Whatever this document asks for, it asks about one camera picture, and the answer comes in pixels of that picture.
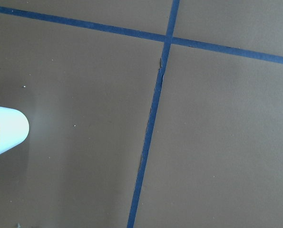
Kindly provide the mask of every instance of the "floor panel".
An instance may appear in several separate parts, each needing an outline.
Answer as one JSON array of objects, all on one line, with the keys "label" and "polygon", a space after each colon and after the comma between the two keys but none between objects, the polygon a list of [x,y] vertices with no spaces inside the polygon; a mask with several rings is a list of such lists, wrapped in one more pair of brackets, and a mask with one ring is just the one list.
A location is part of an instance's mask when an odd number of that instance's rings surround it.
[{"label": "floor panel", "polygon": [[283,0],[181,0],[174,36],[283,56]]},{"label": "floor panel", "polygon": [[125,227],[162,43],[0,14],[0,227]]},{"label": "floor panel", "polygon": [[0,6],[159,34],[166,33],[172,0],[0,0]]},{"label": "floor panel", "polygon": [[283,228],[283,65],[172,46],[136,228]]}]

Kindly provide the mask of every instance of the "blue tape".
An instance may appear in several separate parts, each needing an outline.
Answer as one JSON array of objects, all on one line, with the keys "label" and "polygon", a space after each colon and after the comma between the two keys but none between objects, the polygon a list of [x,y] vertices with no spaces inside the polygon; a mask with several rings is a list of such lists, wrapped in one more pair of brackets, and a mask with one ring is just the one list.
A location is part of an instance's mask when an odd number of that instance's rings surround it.
[{"label": "blue tape", "polygon": [[180,0],[173,0],[173,3],[172,3],[170,18],[168,22],[167,31],[166,31],[166,39],[165,39],[164,48],[163,48],[162,55],[161,55],[161,68],[159,69],[158,74],[157,74],[157,80],[156,80],[155,89],[154,89],[151,111],[150,111],[149,120],[148,120],[147,127],[146,127],[146,135],[145,135],[144,145],[143,145],[142,154],[141,154],[141,164],[140,164],[140,167],[137,173],[130,214],[128,216],[128,221],[127,221],[127,228],[134,227],[142,182],[143,182],[143,178],[144,178],[144,174],[146,170],[147,157],[148,157],[150,144],[152,140],[153,129],[154,129],[154,124],[155,124],[155,119],[156,119],[156,114],[157,114],[157,109],[158,109],[158,104],[159,104],[159,98],[160,98],[161,89],[162,89],[163,77],[166,71],[169,51],[171,47],[171,42],[172,42],[177,12],[178,12],[179,1]]},{"label": "blue tape", "polygon": [[[175,11],[177,12],[178,7],[172,8],[172,10],[174,12]],[[83,20],[69,19],[69,18],[64,18],[64,17],[48,15],[48,14],[28,12],[28,11],[1,7],[1,6],[0,6],[0,13],[10,14],[10,15],[25,17],[25,18],[30,18],[30,19],[49,21],[49,22],[54,22],[54,23],[59,23],[59,24],[71,25],[71,26],[81,27],[81,28],[86,28],[86,29],[93,29],[93,30],[98,30],[98,31],[121,34],[125,36],[155,40],[159,42],[171,42],[172,44],[177,44],[177,45],[182,45],[182,46],[187,46],[187,47],[199,48],[199,49],[204,49],[204,50],[209,50],[209,51],[221,52],[221,53],[230,54],[230,55],[260,59],[260,60],[264,60],[268,62],[275,62],[275,63],[283,64],[282,56],[270,55],[270,54],[265,54],[265,53],[256,52],[256,51],[234,48],[234,47],[226,47],[222,45],[210,44],[210,43],[205,43],[205,42],[200,42],[200,41],[195,41],[195,40],[190,40],[190,39],[172,37],[170,36],[170,33],[173,33],[173,31],[172,31],[172,27],[170,27],[169,25],[175,24],[175,20],[176,20],[176,18],[173,17],[174,13],[172,12],[170,13],[170,18],[169,18],[170,23],[168,24],[167,33],[165,36],[156,34],[156,33],[144,32],[144,31],[139,31],[139,30],[134,30],[134,29],[129,29],[129,28],[115,27],[111,25],[104,25],[104,24],[83,21]]]},{"label": "blue tape", "polygon": [[54,22],[54,23],[59,23],[59,24],[64,24],[64,25],[71,25],[71,26],[76,26],[80,28],[111,32],[111,33],[126,35],[130,37],[150,39],[150,40],[155,40],[155,41],[160,41],[160,42],[164,42],[165,40],[164,35],[160,35],[156,33],[143,32],[143,31],[129,29],[129,28],[121,28],[121,27],[98,24],[98,23],[93,23],[93,22],[88,22],[88,21],[83,21],[83,20],[76,20],[76,19],[58,17],[58,16],[53,16],[53,15],[48,15],[48,14],[23,11],[19,9],[12,9],[12,8],[2,7],[2,6],[0,6],[0,13],[10,14],[10,15],[30,18],[30,19],[49,21],[49,22]]},{"label": "blue tape", "polygon": [[235,56],[255,58],[255,59],[260,59],[260,60],[264,60],[268,62],[275,62],[275,63],[283,64],[282,56],[275,56],[275,55],[265,54],[261,52],[240,49],[240,48],[226,47],[222,45],[210,44],[210,43],[189,40],[189,39],[182,39],[182,38],[177,38],[177,37],[173,37],[172,44],[178,44],[178,45],[192,47],[192,48],[199,48],[199,49],[221,52],[221,53],[226,53],[226,54],[235,55]]}]

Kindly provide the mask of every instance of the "white cylinder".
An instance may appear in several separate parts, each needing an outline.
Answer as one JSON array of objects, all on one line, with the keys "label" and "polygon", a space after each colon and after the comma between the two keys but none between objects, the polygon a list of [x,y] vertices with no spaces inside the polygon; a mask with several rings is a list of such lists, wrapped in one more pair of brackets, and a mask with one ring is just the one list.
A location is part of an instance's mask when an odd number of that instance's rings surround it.
[{"label": "white cylinder", "polygon": [[23,113],[0,107],[0,154],[23,142],[28,132],[29,123]]}]

